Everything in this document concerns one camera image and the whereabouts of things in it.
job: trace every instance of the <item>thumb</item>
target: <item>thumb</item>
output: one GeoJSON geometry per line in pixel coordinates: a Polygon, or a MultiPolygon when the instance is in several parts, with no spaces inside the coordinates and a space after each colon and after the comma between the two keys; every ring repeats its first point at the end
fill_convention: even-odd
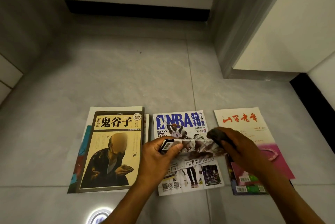
{"type": "Polygon", "coordinates": [[[237,161],[240,158],[240,154],[226,141],[221,141],[222,146],[226,150],[226,152],[232,157],[234,161],[237,161]]]}
{"type": "Polygon", "coordinates": [[[174,157],[182,150],[183,144],[177,144],[175,146],[172,146],[165,154],[165,156],[171,161],[174,159],[174,157]]]}

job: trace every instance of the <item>pink magazine cover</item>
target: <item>pink magazine cover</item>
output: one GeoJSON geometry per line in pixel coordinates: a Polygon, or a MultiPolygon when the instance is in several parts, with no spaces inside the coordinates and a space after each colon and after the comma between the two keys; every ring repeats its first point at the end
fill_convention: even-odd
{"type": "MultiPolygon", "coordinates": [[[[276,144],[258,145],[258,148],[268,158],[268,160],[270,160],[273,165],[279,171],[281,171],[283,175],[287,177],[287,179],[295,179],[292,171],[288,167],[283,155],[281,154],[276,144]]],[[[239,165],[234,162],[232,162],[232,169],[236,176],[237,184],[239,186],[260,183],[257,180],[253,180],[252,177],[249,177],[249,173],[244,171],[239,165]]]]}
{"type": "MultiPolygon", "coordinates": [[[[288,179],[295,178],[270,133],[259,108],[221,109],[214,110],[214,113],[219,126],[232,128],[250,138],[288,179]]],[[[234,162],[232,162],[232,168],[238,185],[259,183],[254,175],[248,174],[234,162]]]]}

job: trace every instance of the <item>forearm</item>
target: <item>forearm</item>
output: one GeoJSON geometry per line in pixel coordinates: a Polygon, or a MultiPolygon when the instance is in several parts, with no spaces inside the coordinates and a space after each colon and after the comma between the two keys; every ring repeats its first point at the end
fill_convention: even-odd
{"type": "Polygon", "coordinates": [[[259,176],[286,223],[324,223],[295,191],[289,180],[274,168],[259,176]]]}
{"type": "Polygon", "coordinates": [[[104,224],[133,224],[136,222],[146,201],[153,192],[153,188],[135,182],[118,206],[104,221],[104,224]]]}

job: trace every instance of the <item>tile floor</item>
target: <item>tile floor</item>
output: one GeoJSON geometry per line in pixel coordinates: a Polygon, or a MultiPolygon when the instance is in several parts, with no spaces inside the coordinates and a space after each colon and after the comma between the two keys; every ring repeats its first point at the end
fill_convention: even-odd
{"type": "MultiPolygon", "coordinates": [[[[146,112],[258,106],[296,179],[326,221],[335,218],[335,155],[288,82],[223,80],[206,24],[76,17],[0,107],[2,223],[84,223],[122,192],[66,194],[90,106],[146,112]]],[[[283,223],[269,196],[227,186],[158,197],[138,223],[283,223]]]]}

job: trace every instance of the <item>nba logo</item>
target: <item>nba logo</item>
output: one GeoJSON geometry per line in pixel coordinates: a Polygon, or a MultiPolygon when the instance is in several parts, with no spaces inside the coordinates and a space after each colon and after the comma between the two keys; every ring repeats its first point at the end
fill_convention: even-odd
{"type": "Polygon", "coordinates": [[[157,129],[165,129],[163,115],[156,117],[157,129]]]}

